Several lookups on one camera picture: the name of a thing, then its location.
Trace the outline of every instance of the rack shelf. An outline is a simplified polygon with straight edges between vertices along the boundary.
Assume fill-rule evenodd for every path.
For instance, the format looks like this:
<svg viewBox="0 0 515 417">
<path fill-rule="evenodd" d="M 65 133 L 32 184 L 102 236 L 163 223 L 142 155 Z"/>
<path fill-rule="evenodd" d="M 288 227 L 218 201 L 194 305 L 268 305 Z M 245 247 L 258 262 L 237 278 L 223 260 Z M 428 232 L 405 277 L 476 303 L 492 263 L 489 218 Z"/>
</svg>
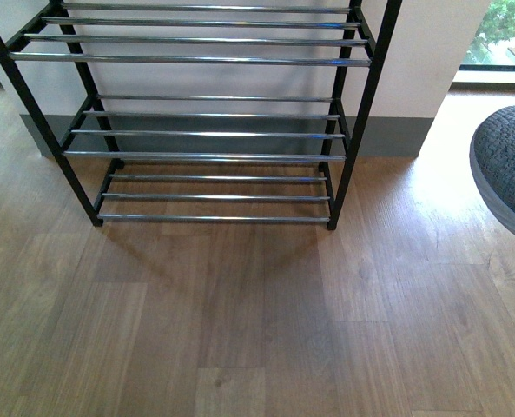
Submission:
<svg viewBox="0 0 515 417">
<path fill-rule="evenodd" d="M 392 38 L 401 0 L 388 0 L 383 16 L 378 42 L 373 38 L 363 13 L 361 0 L 351 0 L 348 7 L 312 6 L 263 6 L 263 5 L 182 5 L 182 4 L 112 4 L 112 3 L 65 3 L 50 0 L 31 21 L 19 30 L 8 42 L 0 37 L 0 63 L 14 85 L 26 109 L 39 129 L 50 152 L 76 193 L 89 219 L 96 226 L 103 221 L 152 221 L 152 222 L 263 222 L 263 223 L 306 223 L 326 224 L 336 228 L 340 211 L 346 197 L 347 187 L 358 155 L 360 142 L 365 132 L 367 118 L 379 83 L 380 73 Z M 80 13 L 71 17 L 69 11 Z M 151 18 L 108 17 L 104 12 L 150 12 Z M 189 15 L 189 18 L 169 18 L 171 14 Z M 261 16 L 256 19 L 225 19 L 224 16 Z M 287 20 L 284 15 L 318 17 L 327 21 Z M 51 33 L 57 27 L 62 34 Z M 104 34 L 90 32 L 90 28 L 104 27 Z M 130 27 L 123 31 L 120 28 Z M 165 30 L 161 34 L 148 36 L 145 32 L 131 34 L 131 28 Z M 201 28 L 218 28 L 226 33 L 220 36 L 198 36 Z M 271 30 L 294 36 L 258 36 L 255 30 Z M 304 33 L 314 33 L 303 37 Z M 39 52 L 28 50 L 31 44 L 39 47 L 60 43 L 67 46 L 68 53 Z M 86 45 L 107 45 L 109 53 L 86 53 Z M 184 47 L 180 55 L 158 52 L 156 54 L 123 54 L 113 52 L 112 45 L 147 44 L 156 48 L 166 45 Z M 203 55 L 190 45 L 215 45 L 237 47 L 243 45 L 248 54 L 244 56 Z M 261 53 L 252 53 L 253 47 Z M 276 56 L 276 48 L 291 50 L 288 54 Z M 294 52 L 308 52 L 309 49 L 334 51 L 336 56 L 292 56 Z M 353 50 L 361 50 L 362 57 L 353 56 Z M 87 96 L 72 118 L 64 135 L 56 138 L 46 116 L 18 67 L 20 62 L 74 63 L 83 82 Z M 321 96 L 160 96 L 124 95 L 115 91 L 100 92 L 89 63 L 159 63 L 198 65 L 249 65 L 262 68 L 271 66 L 331 67 L 333 93 Z M 350 68 L 367 68 L 368 76 L 356 122 L 352 129 L 342 105 L 342 91 Z M 159 103 L 213 103 L 213 111 L 176 110 L 170 105 L 166 111 L 140 112 L 131 109 L 106 110 L 111 102 L 153 101 Z M 327 107 L 314 112 L 263 112 L 220 109 L 222 104 L 232 103 L 313 103 Z M 113 128 L 119 119 L 139 120 L 196 120 L 208 123 L 208 129 L 124 129 Z M 95 121 L 99 129 L 84 127 L 88 121 Z M 249 126 L 255 122 L 274 122 L 280 126 L 294 126 L 294 123 L 310 122 L 320 124 L 321 131 L 278 129 L 273 131 L 216 129 L 221 123 L 241 122 Z M 106 150 L 86 150 L 76 146 L 77 138 L 86 140 L 102 137 Z M 132 143 L 140 138 L 153 143 L 184 141 L 222 140 L 235 143 L 240 152 L 208 151 L 201 146 L 197 152 L 154 151 L 133 149 Z M 314 142 L 321 147 L 314 153 L 255 153 L 249 144 L 289 141 L 291 143 Z M 343 155 L 333 155 L 332 146 L 339 142 Z M 69 158 L 110 159 L 99 193 L 92 202 L 78 181 Z M 331 163 L 342 163 L 341 177 L 333 179 Z M 228 186 L 236 184 L 233 192 Z M 155 204 L 160 203 L 157 212 Z M 216 213 L 202 215 L 202 207 L 222 210 L 224 204 L 235 207 L 223 215 Z M 185 208 L 186 204 L 196 207 L 194 214 L 168 212 L 173 208 Z"/>
</svg>

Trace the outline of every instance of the rack leg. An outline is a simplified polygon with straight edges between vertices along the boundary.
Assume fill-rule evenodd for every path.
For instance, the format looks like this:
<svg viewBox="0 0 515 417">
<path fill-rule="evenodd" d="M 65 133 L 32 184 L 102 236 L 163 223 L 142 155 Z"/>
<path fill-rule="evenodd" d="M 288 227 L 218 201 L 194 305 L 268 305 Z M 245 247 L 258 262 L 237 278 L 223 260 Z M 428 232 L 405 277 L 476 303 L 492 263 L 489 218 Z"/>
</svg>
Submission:
<svg viewBox="0 0 515 417">
<path fill-rule="evenodd" d="M 33 119 L 33 122 L 39 129 L 39 133 L 43 137 L 43 140 L 47 143 L 49 147 L 50 153 L 55 157 L 55 161 L 62 170 L 64 176 L 68 180 L 68 183 L 74 193 L 77 196 L 77 199 L 82 204 L 85 213 L 91 220 L 94 226 L 101 226 L 102 220 L 97 217 L 97 213 L 91 204 L 85 190 L 82 187 L 82 184 L 77 179 L 76 173 L 72 169 L 69 164 L 68 159 L 62 155 L 62 148 L 58 143 L 55 134 L 47 122 L 47 119 L 43 115 L 43 112 L 39 108 L 35 97 L 31 93 L 30 88 L 27 83 L 23 79 L 22 73 L 17 67 L 16 63 L 12 61 L 8 57 L 8 50 L 4 44 L 3 39 L 0 37 L 0 64 L 3 67 L 4 72 L 12 82 L 12 85 L 16 89 L 16 93 L 19 95 L 22 100 L 23 105 L 28 110 Z"/>
<path fill-rule="evenodd" d="M 60 7 L 58 14 L 61 17 L 69 17 L 68 11 L 62 8 L 60 2 L 56 3 Z M 60 30 L 64 35 L 76 35 L 76 30 L 74 29 L 74 26 L 61 25 Z M 82 45 L 80 45 L 79 43 L 68 43 L 68 49 L 72 54 L 83 53 Z M 95 80 L 93 78 L 93 75 L 91 74 L 91 70 L 89 69 L 88 64 L 76 63 L 76 68 L 78 74 L 80 75 L 80 78 L 82 79 L 83 87 L 87 91 L 87 94 L 89 96 L 94 97 L 93 109 L 95 111 L 104 111 L 102 101 L 100 98 L 98 98 L 99 91 L 97 90 Z M 97 117 L 97 122 L 99 123 L 99 127 L 101 128 L 101 130 L 112 130 L 112 127 L 110 126 L 110 120 L 108 117 Z M 118 143 L 116 142 L 116 138 L 114 136 L 105 136 L 104 140 L 107 143 L 107 148 L 109 148 L 109 151 L 120 151 Z"/>
<path fill-rule="evenodd" d="M 359 7 L 360 3 L 360 0 L 352 0 L 350 5 Z M 380 25 L 379 40 L 375 47 L 363 97 L 361 98 L 360 109 L 353 126 L 352 140 L 348 144 L 346 163 L 342 170 L 342 177 L 340 178 L 340 185 L 338 186 L 338 192 L 336 193 L 334 208 L 331 211 L 330 222 L 327 224 L 327 228 L 329 230 L 335 230 L 338 225 L 342 204 L 346 198 L 347 188 L 350 184 L 353 167 L 355 166 L 355 161 L 360 150 L 361 139 L 365 133 L 369 113 L 373 106 L 373 99 L 377 92 L 377 87 L 379 86 L 380 74 L 385 64 L 386 54 L 388 53 L 388 47 L 394 33 L 401 5 L 402 0 L 388 0 L 388 3 L 386 4 L 385 14 L 382 19 L 382 24 Z"/>
</svg>

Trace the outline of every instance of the black metal frame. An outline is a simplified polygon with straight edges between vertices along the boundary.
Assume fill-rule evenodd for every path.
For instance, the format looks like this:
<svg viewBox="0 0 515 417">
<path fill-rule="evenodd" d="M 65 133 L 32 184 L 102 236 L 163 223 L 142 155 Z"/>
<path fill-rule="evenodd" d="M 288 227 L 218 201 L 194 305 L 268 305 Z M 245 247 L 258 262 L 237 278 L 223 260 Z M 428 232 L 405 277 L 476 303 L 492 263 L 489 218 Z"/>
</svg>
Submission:
<svg viewBox="0 0 515 417">
<path fill-rule="evenodd" d="M 399 14 L 399 9 L 402 0 L 388 0 L 385 14 L 383 16 L 378 42 L 374 41 L 373 34 L 369 29 L 366 19 L 361 11 L 362 0 L 351 0 L 349 7 L 342 8 L 306 8 L 306 7 L 259 7 L 259 6 L 178 6 L 178 5 L 153 5 L 152 10 L 183 10 L 187 11 L 194 9 L 194 11 L 201 11 L 198 9 L 205 9 L 209 11 L 218 10 L 238 12 L 238 11 L 253 11 L 253 12 L 267 12 L 267 13 L 328 13 L 328 14 L 345 14 L 347 16 L 345 23 L 310 23 L 318 29 L 330 30 L 343 30 L 343 38 L 340 40 L 332 41 L 314 41 L 314 40 L 294 40 L 294 39 L 220 39 L 220 38 L 143 38 L 135 36 L 78 36 L 76 34 L 76 24 L 113 24 L 113 19 L 105 21 L 105 19 L 72 19 L 69 16 L 69 9 L 86 10 L 106 10 L 105 8 L 121 7 L 125 10 L 129 8 L 137 8 L 140 5 L 80 5 L 80 4 L 66 4 L 61 0 L 50 0 L 49 4 L 43 8 L 31 21 L 29 21 L 21 30 L 19 30 L 7 43 L 4 43 L 0 37 L 0 63 L 4 72 L 12 82 L 17 94 L 22 100 L 25 108 L 30 113 L 33 122 L 39 129 L 44 141 L 47 143 L 51 154 L 55 157 L 60 169 L 64 173 L 71 188 L 75 192 L 78 200 L 83 206 L 89 219 L 95 226 L 101 226 L 105 219 L 119 219 L 119 220 L 137 220 L 144 218 L 145 220 L 160 220 L 172 222 L 205 222 L 205 221 L 225 221 L 225 222 L 284 222 L 284 223 L 326 223 L 327 228 L 330 230 L 336 229 L 338 220 L 340 218 L 340 211 L 343 202 L 346 198 L 347 188 L 350 183 L 355 161 L 359 152 L 360 143 L 366 129 L 367 119 L 369 117 L 373 99 L 379 85 L 380 74 L 386 60 L 386 54 L 393 35 L 396 20 Z M 135 25 L 172 25 L 172 26 L 241 26 L 241 27 L 267 27 L 270 23 L 262 22 L 215 22 L 215 21 L 180 21 L 180 20 L 148 20 L 148 19 L 135 19 L 135 22 L 130 19 L 114 19 L 114 24 L 135 24 Z M 41 34 L 42 30 L 48 24 L 58 24 L 61 28 L 61 36 L 44 36 Z M 303 27 L 302 23 L 285 22 L 275 23 L 278 27 Z M 356 33 L 359 34 L 360 40 L 356 40 Z M 69 54 L 30 54 L 23 53 L 22 51 L 27 47 L 30 42 L 65 42 L 69 48 Z M 318 60 L 318 59 L 266 59 L 266 58 L 222 58 L 222 57 L 185 57 L 185 56 L 165 56 L 157 57 L 155 59 L 151 56 L 90 56 L 84 54 L 82 43 L 83 42 L 105 42 L 105 43 L 247 43 L 247 44 L 271 44 L 271 45 L 309 45 L 317 44 L 320 46 L 329 46 L 340 48 L 340 55 L 338 59 L 334 60 Z M 362 47 L 368 55 L 368 60 L 353 60 L 351 58 L 353 48 Z M 59 140 L 56 139 L 55 134 L 51 130 L 47 119 L 40 110 L 35 97 L 33 97 L 27 83 L 23 79 L 16 61 L 19 60 L 35 60 L 35 61 L 65 61 L 74 62 L 77 72 L 82 80 L 83 87 L 87 93 L 87 97 L 80 109 L 77 111 L 75 117 L 70 123 L 70 126 L 64 136 Z M 109 120 L 109 114 L 112 112 L 105 111 L 102 100 L 109 97 L 101 95 L 96 87 L 96 82 L 91 75 L 88 62 L 186 62 L 186 63 L 238 63 L 238 64 L 266 64 L 266 65 L 313 65 L 313 66 L 335 66 L 337 67 L 336 76 L 333 83 L 333 93 L 331 97 L 135 97 L 137 99 L 162 99 L 162 100 L 246 100 L 246 101 L 286 101 L 286 102 L 330 102 L 330 109 L 328 116 L 323 116 L 322 119 L 326 120 L 326 129 L 324 135 L 316 135 L 316 139 L 322 140 L 322 150 L 319 156 L 314 155 L 225 155 L 225 154 L 174 154 L 174 153 L 151 153 L 151 152 L 121 152 L 116 136 L 130 136 L 135 132 L 113 130 Z M 348 67 L 353 66 L 367 66 L 369 73 L 366 80 L 363 96 L 361 97 L 360 108 L 356 118 L 356 122 L 352 129 L 347 125 L 347 119 L 342 105 L 342 92 L 347 77 Z M 122 99 L 134 98 L 124 96 L 114 96 Z M 81 130 L 81 127 L 87 117 L 94 116 L 99 124 L 100 131 L 96 133 L 104 136 L 108 152 L 81 152 L 70 151 L 70 145 L 77 135 L 84 133 L 93 133 L 88 130 Z M 201 115 L 209 116 L 234 116 L 234 115 Z M 279 115 L 251 115 L 253 117 L 278 117 Z M 340 135 L 335 134 L 338 126 Z M 154 135 L 171 136 L 176 133 L 181 133 L 186 136 L 206 135 L 207 132 L 151 132 Z M 247 137 L 270 137 L 274 134 L 246 134 Z M 301 134 L 284 134 L 284 137 L 291 137 L 294 139 L 308 138 L 309 135 Z M 333 140 L 342 139 L 345 155 L 344 157 L 332 156 L 331 149 Z M 69 156 L 94 156 L 109 158 L 110 164 L 106 175 L 104 176 L 99 193 L 93 203 L 87 197 L 82 185 L 77 179 L 77 176 L 69 164 Z M 319 171 L 323 174 L 323 182 L 327 192 L 327 197 L 309 197 L 309 196 L 289 196 L 286 198 L 271 197 L 271 196 L 234 196 L 234 199 L 239 201 L 297 201 L 297 202 L 321 202 L 328 201 L 328 208 L 330 216 L 323 217 L 218 217 L 218 216 L 164 216 L 164 215 L 104 215 L 101 214 L 102 204 L 106 196 L 109 195 L 109 187 L 114 178 L 120 177 L 116 175 L 118 169 L 123 168 L 124 159 L 127 160 L 143 160 L 143 161 L 190 161 L 190 162 L 280 162 L 280 163 L 311 163 L 316 164 L 319 162 Z M 333 181 L 331 176 L 330 162 L 344 161 L 344 168 L 340 178 L 338 189 L 334 193 Z M 131 175 L 132 181 L 136 181 L 136 175 Z M 185 175 L 180 181 L 193 179 L 194 181 L 213 181 L 213 177 L 201 177 Z M 236 181 L 236 178 L 216 177 L 217 181 Z M 295 177 L 262 177 L 264 182 L 321 182 L 321 178 L 295 178 Z M 238 181 L 259 181 L 259 177 L 238 177 Z M 186 199 L 186 200 L 205 200 L 212 199 L 216 196 L 210 195 L 120 195 L 112 194 L 116 198 L 124 199 L 142 199 L 142 200 L 167 200 L 167 199 Z"/>
</svg>

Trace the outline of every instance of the metal bar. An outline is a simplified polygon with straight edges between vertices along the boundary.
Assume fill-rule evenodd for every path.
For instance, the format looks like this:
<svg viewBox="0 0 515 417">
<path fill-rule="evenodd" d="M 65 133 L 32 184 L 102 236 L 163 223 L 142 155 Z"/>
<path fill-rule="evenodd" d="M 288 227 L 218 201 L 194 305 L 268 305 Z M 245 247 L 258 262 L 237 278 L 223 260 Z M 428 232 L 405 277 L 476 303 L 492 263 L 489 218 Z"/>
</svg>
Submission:
<svg viewBox="0 0 515 417">
<path fill-rule="evenodd" d="M 318 29 L 344 30 L 358 29 L 359 23 L 342 22 L 235 22 L 212 20 L 184 19 L 116 19 L 102 17 L 43 17 L 47 24 L 60 25 L 101 25 L 101 26 L 175 26 L 175 27 L 206 27 L 206 28 L 283 28 L 283 29 Z"/>
<path fill-rule="evenodd" d="M 284 223 L 284 224 L 322 224 L 328 217 L 226 217 L 218 215 L 99 215 L 106 221 L 145 221 L 145 222 L 234 222 L 234 223 Z"/>
<path fill-rule="evenodd" d="M 72 119 L 69 127 L 66 129 L 66 132 L 63 135 L 63 138 L 60 141 L 63 150 L 68 150 L 69 146 L 74 141 L 76 135 L 72 133 L 72 130 L 80 129 L 82 127 L 83 122 L 85 122 L 85 119 L 87 118 L 83 112 L 87 109 L 91 109 L 94 99 L 95 98 L 93 96 L 87 96 L 83 101 L 83 104 L 80 106 L 80 109 Z"/>
<path fill-rule="evenodd" d="M 286 102 L 330 103 L 332 97 L 262 97 L 262 96 L 132 96 L 100 94 L 103 100 L 170 100 L 170 101 L 226 101 L 226 102 Z"/>
<path fill-rule="evenodd" d="M 342 170 L 342 177 L 340 178 L 340 184 L 338 186 L 336 200 L 334 202 L 334 209 L 331 212 L 331 220 L 327 225 L 329 230 L 335 230 L 336 225 L 338 224 L 342 204 L 346 198 L 347 188 L 360 150 L 361 139 L 365 132 L 369 113 L 373 106 L 373 99 L 377 91 L 377 87 L 379 86 L 380 74 L 386 60 L 386 54 L 388 52 L 388 47 L 390 46 L 394 28 L 396 27 L 396 21 L 398 19 L 401 5 L 402 0 L 389 0 L 386 4 L 385 14 L 380 26 L 379 41 L 377 42 L 371 69 L 367 76 L 363 97 L 361 98 L 360 109 L 358 110 L 358 115 L 353 126 L 352 141 L 349 143 L 347 160 L 344 164 L 344 169 Z"/>
<path fill-rule="evenodd" d="M 351 46 L 364 48 L 366 40 L 345 39 L 257 39 L 232 37 L 160 37 L 160 36 L 93 36 L 93 35 L 38 35 L 26 34 L 30 42 L 66 42 L 66 43 L 225 43 L 240 45 L 277 45 L 277 46 Z"/>
<path fill-rule="evenodd" d="M 348 13 L 346 16 L 346 22 L 352 22 L 354 19 L 352 13 Z M 355 38 L 355 30 L 344 30 L 344 39 L 352 40 Z M 343 47 L 340 49 L 340 59 L 349 59 L 352 55 L 351 47 Z M 340 100 L 342 98 L 342 91 L 344 89 L 344 85 L 346 83 L 347 76 L 347 68 L 339 67 L 336 69 L 336 76 L 334 78 L 334 86 L 332 97 L 334 100 Z M 336 114 L 336 105 L 335 102 L 332 102 L 330 105 L 330 109 L 328 111 L 329 114 Z M 336 129 L 336 123 L 334 121 L 327 122 L 327 126 L 325 128 L 325 133 L 332 134 Z M 326 140 L 323 142 L 321 154 L 328 155 L 330 154 L 331 148 L 333 147 L 333 143 L 330 140 Z"/>
<path fill-rule="evenodd" d="M 166 162 L 271 162 L 271 163 L 317 163 L 322 161 L 343 162 L 345 156 L 336 155 L 259 155 L 259 154 L 189 154 L 169 152 L 88 152 L 66 151 L 66 156 L 85 158 L 116 158 L 126 161 Z"/>
<path fill-rule="evenodd" d="M 324 176 L 150 175 L 113 174 L 121 182 L 324 182 Z"/>
<path fill-rule="evenodd" d="M 240 119 L 302 119 L 302 120 L 338 120 L 339 115 L 265 115 L 265 114 L 241 114 L 241 113 L 135 113 L 128 111 L 84 111 L 87 117 L 197 117 L 197 118 L 240 118 Z"/>
<path fill-rule="evenodd" d="M 123 162 L 119 159 L 113 159 L 110 161 L 109 168 L 107 169 L 107 173 L 104 175 L 104 179 L 102 180 L 101 187 L 99 188 L 99 192 L 97 193 L 97 197 L 95 202 L 93 203 L 93 207 L 97 214 L 101 211 L 102 204 L 104 203 L 105 195 L 107 191 L 109 191 L 110 184 L 112 183 L 113 174 L 117 169 L 121 169 L 123 167 Z"/>
<path fill-rule="evenodd" d="M 133 201 L 191 201 L 191 202 L 326 202 L 328 196 L 309 195 L 185 195 L 185 194 L 126 194 L 103 193 L 102 198 Z"/>
<path fill-rule="evenodd" d="M 311 14 L 346 14 L 348 8 L 335 7 L 300 7 L 300 6 L 207 6 L 176 4 L 99 4 L 99 3 L 63 3 L 67 10 L 117 10 L 117 11 L 226 11 L 252 13 L 311 13 Z"/>
<path fill-rule="evenodd" d="M 31 93 L 30 88 L 27 83 L 23 79 L 20 70 L 18 69 L 16 63 L 14 63 L 8 57 L 8 50 L 6 45 L 4 45 L 3 39 L 0 37 L 0 64 L 6 73 L 7 77 L 10 79 L 10 82 L 14 86 L 16 93 L 22 100 L 24 107 L 28 110 L 33 122 L 35 123 L 39 133 L 43 137 L 43 140 L 47 144 L 47 147 L 50 150 L 50 153 L 55 157 L 55 161 L 62 170 L 66 180 L 74 193 L 77 196 L 77 199 L 82 204 L 85 213 L 91 220 L 94 226 L 101 226 L 101 219 L 97 218 L 95 209 L 91 205 L 91 201 L 89 200 L 87 194 L 85 193 L 82 184 L 77 179 L 76 173 L 70 166 L 68 159 L 63 156 L 60 145 L 55 137 L 55 134 L 51 130 L 47 119 L 43 115 L 43 112 L 39 108 L 35 97 Z"/>
<path fill-rule="evenodd" d="M 367 24 L 367 20 L 365 19 L 365 16 L 363 16 L 361 7 L 359 6 L 359 7 L 353 8 L 352 12 L 350 14 L 352 14 L 354 16 L 355 22 L 360 22 L 360 27 L 358 28 L 358 32 L 360 33 L 360 36 L 362 39 L 367 40 L 365 51 L 369 55 L 369 57 L 372 58 L 375 53 L 375 49 L 377 48 L 377 43 L 375 42 L 375 37 L 374 37 L 371 29 L 369 28 L 369 25 Z"/>
<path fill-rule="evenodd" d="M 72 130 L 74 135 L 93 136 L 195 136 L 223 137 L 229 139 L 343 139 L 344 135 L 325 135 L 323 133 L 246 133 L 246 132 L 186 132 L 167 130 Z"/>
<path fill-rule="evenodd" d="M 330 173 L 330 167 L 328 162 L 321 162 L 321 172 L 325 175 L 325 188 L 327 189 L 328 195 L 328 209 L 332 213 L 334 209 L 334 190 L 333 190 L 333 179 Z"/>
<path fill-rule="evenodd" d="M 69 17 L 67 10 L 60 9 L 59 14 L 63 17 Z M 64 35 L 74 36 L 76 34 L 76 30 L 73 26 L 62 25 L 60 27 L 60 30 L 63 32 Z M 83 54 L 82 45 L 80 45 L 79 43 L 68 43 L 68 49 L 72 54 Z M 97 90 L 95 80 L 91 75 L 91 71 L 89 69 L 88 64 L 76 62 L 76 68 L 80 78 L 82 79 L 83 87 L 87 91 L 87 94 L 96 97 L 99 94 L 99 91 Z M 95 99 L 95 101 L 93 102 L 93 107 L 95 110 L 104 110 L 102 102 L 98 99 Z M 99 127 L 101 129 L 112 129 L 112 127 L 110 126 L 110 121 L 107 117 L 97 119 L 97 122 L 99 123 Z M 118 144 L 116 143 L 116 139 L 113 136 L 105 136 L 104 141 L 106 142 L 107 148 L 110 151 L 116 152 L 120 150 L 118 148 Z"/>
<path fill-rule="evenodd" d="M 39 33 L 43 30 L 47 23 L 42 17 L 54 16 L 58 10 L 55 4 L 47 4 L 39 13 L 37 13 L 29 22 L 27 22 L 13 37 L 6 43 L 6 48 L 10 51 L 18 52 L 23 50 L 30 42 L 26 37 L 28 33 Z"/>
<path fill-rule="evenodd" d="M 368 67 L 369 59 L 259 58 L 233 56 L 128 56 L 90 54 L 49 54 L 12 52 L 16 61 L 51 61 L 65 63 L 237 63 L 246 65 L 298 65 L 319 67 Z"/>
<path fill-rule="evenodd" d="M 336 112 L 340 116 L 340 119 L 338 119 L 338 124 L 340 127 L 340 132 L 342 135 L 344 135 L 344 139 L 342 140 L 342 143 L 344 144 L 344 152 L 348 152 L 350 149 L 350 142 L 352 141 L 352 133 L 350 131 L 350 128 L 347 125 L 347 119 L 346 119 L 346 112 L 344 111 L 344 106 L 342 105 L 341 100 L 336 100 L 334 102 L 334 106 L 336 108 Z"/>
</svg>

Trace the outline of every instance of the floor plank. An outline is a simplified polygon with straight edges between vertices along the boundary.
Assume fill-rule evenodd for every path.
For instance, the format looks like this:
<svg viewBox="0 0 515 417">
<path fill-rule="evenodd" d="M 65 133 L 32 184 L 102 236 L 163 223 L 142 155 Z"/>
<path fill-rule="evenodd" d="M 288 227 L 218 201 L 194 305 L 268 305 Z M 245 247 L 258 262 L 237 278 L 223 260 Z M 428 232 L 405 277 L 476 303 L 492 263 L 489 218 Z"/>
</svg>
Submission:
<svg viewBox="0 0 515 417">
<path fill-rule="evenodd" d="M 413 417 L 485 417 L 477 411 L 414 411 Z"/>
<path fill-rule="evenodd" d="M 195 417 L 265 416 L 265 370 L 201 369 L 197 379 Z"/>
<path fill-rule="evenodd" d="M 487 417 L 515 416 L 515 327 L 486 267 L 437 272 L 445 307 Z"/>
<path fill-rule="evenodd" d="M 410 405 L 413 410 L 480 411 L 436 268 L 394 267 L 392 282 L 386 278 L 382 286 Z"/>
<path fill-rule="evenodd" d="M 163 236 L 156 247 L 118 415 L 193 415 L 208 248 L 206 236 Z"/>
<path fill-rule="evenodd" d="M 317 228 L 325 301 L 334 321 L 387 321 L 373 250 L 354 187 L 337 233 Z"/>
<path fill-rule="evenodd" d="M 9 398 L 22 394 L 58 294 L 80 260 L 82 241 L 76 234 L 31 236 L 0 283 L 0 406 L 9 407 Z"/>
<path fill-rule="evenodd" d="M 146 292 L 142 283 L 93 285 L 58 385 L 30 396 L 27 415 L 116 415 Z"/>
<path fill-rule="evenodd" d="M 411 417 L 388 324 L 339 322 L 333 340 L 341 415 Z"/>
<path fill-rule="evenodd" d="M 211 235 L 199 367 L 263 367 L 263 227 Z"/>
<path fill-rule="evenodd" d="M 339 416 L 313 228 L 265 231 L 267 416 Z"/>
</svg>

